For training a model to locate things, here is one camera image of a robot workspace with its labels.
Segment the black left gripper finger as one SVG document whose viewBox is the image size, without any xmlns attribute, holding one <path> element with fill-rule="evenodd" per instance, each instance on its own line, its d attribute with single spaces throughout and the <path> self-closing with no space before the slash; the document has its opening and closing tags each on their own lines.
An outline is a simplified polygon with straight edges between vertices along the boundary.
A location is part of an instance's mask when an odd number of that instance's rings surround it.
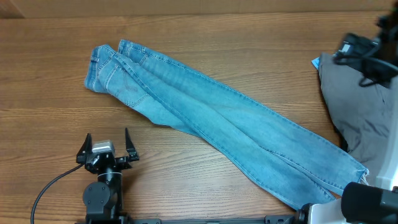
<svg viewBox="0 0 398 224">
<path fill-rule="evenodd" d="M 124 130 L 125 130 L 125 145 L 126 145 L 126 151 L 127 151 L 129 154 L 136 153 L 137 151 L 136 151 L 136 148 L 135 148 L 135 146 L 134 146 L 134 144 L 133 144 L 133 142 L 132 142 L 132 139 L 131 139 L 131 137 L 130 137 L 128 128 L 125 128 Z"/>
<path fill-rule="evenodd" d="M 81 146 L 80 150 L 78 151 L 78 156 L 84 156 L 86 153 L 90 152 L 92 150 L 92 138 L 91 134 L 88 133 L 86 135 L 85 141 L 83 145 Z"/>
</svg>

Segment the light blue denim jeans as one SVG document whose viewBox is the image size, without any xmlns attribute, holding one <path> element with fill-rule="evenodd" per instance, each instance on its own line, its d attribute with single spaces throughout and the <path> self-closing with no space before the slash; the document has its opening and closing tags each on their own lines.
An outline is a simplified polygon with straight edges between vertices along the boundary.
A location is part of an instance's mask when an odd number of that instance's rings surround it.
<svg viewBox="0 0 398 224">
<path fill-rule="evenodd" d="M 325 138 L 189 66 L 122 40 L 95 47 L 85 86 L 198 136 L 288 206 L 328 203 L 368 169 Z"/>
</svg>

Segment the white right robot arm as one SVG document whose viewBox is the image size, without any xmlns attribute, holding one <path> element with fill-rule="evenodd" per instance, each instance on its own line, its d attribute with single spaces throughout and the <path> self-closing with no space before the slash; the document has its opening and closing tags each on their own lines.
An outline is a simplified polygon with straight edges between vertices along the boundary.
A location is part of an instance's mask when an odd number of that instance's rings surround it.
<svg viewBox="0 0 398 224">
<path fill-rule="evenodd" d="M 320 86 L 344 151 L 371 168 L 369 182 L 350 182 L 341 198 L 308 203 L 266 223 L 397 222 L 397 36 L 346 34 L 338 51 L 321 55 Z"/>
</svg>

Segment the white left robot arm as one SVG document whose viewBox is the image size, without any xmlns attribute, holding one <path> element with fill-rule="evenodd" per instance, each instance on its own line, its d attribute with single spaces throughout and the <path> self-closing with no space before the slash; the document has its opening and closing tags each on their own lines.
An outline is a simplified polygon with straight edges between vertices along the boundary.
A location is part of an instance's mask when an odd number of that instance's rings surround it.
<svg viewBox="0 0 398 224">
<path fill-rule="evenodd" d="M 132 218 L 123 212 L 123 174 L 131 169 L 131 162 L 138 161 L 128 129 L 124 130 L 126 156 L 115 156 L 110 140 L 94 143 L 90 134 L 76 155 L 76 163 L 88 172 L 97 175 L 97 181 L 89 184 L 83 192 L 86 207 L 86 223 L 132 223 Z"/>
</svg>

